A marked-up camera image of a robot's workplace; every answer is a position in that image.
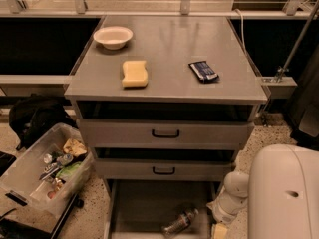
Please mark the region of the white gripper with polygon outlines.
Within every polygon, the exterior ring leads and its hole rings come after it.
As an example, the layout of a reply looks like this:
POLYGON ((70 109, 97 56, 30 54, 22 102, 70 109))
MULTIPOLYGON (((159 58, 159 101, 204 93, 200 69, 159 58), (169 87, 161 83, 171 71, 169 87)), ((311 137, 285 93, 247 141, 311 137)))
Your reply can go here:
POLYGON ((224 239, 228 231, 224 224, 232 223, 246 206, 247 196, 237 196, 227 191, 223 191, 215 200, 208 202, 206 207, 211 210, 213 219, 217 222, 212 226, 212 239, 224 239))

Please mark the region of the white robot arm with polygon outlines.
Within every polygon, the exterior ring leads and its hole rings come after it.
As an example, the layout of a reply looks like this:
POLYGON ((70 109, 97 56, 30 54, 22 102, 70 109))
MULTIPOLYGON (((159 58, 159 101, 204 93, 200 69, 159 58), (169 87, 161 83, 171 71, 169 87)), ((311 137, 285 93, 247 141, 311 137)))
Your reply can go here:
POLYGON ((319 151, 289 144, 262 148, 250 172, 232 171, 207 204, 212 239, 225 239, 247 210, 247 239, 319 239, 319 151))

